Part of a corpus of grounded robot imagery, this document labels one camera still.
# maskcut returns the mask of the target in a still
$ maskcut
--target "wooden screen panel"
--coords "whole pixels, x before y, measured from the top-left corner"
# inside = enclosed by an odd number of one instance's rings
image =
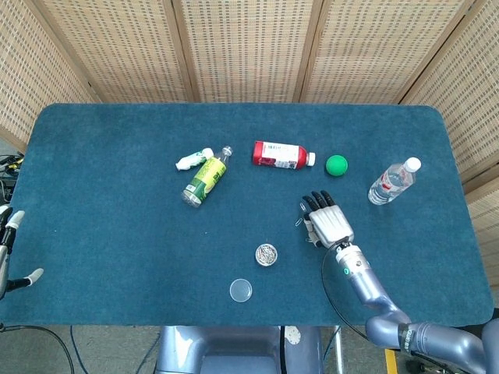
[[[404,100],[442,113],[463,181],[499,161],[499,2],[479,4]]]
[[[0,2],[0,128],[25,150],[34,120],[54,102],[96,100],[23,2]]]
[[[463,0],[330,0],[302,101],[395,103]]]
[[[466,196],[492,288],[499,288],[499,178]]]
[[[182,0],[201,101],[292,101],[313,0]]]
[[[41,11],[85,66],[103,100],[186,101],[172,37],[176,25],[164,5],[161,0],[44,0]]]

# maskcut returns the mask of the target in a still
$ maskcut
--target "small white bottle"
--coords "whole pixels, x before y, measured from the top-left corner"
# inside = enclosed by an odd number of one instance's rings
[[[202,164],[210,157],[213,157],[213,150],[211,150],[211,148],[204,148],[199,152],[182,157],[175,166],[177,167],[177,170],[189,170],[193,166]]]

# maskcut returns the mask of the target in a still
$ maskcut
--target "green bottle label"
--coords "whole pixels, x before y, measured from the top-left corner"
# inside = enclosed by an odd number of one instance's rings
[[[186,191],[191,192],[199,200],[204,201],[206,195],[225,173],[227,167],[215,157],[208,159],[203,167],[194,175],[193,180],[187,185]]]

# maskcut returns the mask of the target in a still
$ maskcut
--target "clear water bottle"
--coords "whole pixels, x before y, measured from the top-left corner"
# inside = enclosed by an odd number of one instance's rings
[[[419,158],[411,157],[404,164],[391,165],[369,189],[369,200],[376,205],[391,202],[416,181],[416,172],[421,168]]]

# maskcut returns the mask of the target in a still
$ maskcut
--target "green ball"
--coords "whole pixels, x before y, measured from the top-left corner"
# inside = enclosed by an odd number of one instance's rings
[[[327,159],[326,170],[333,177],[339,177],[346,173],[349,163],[341,154],[335,154]]]

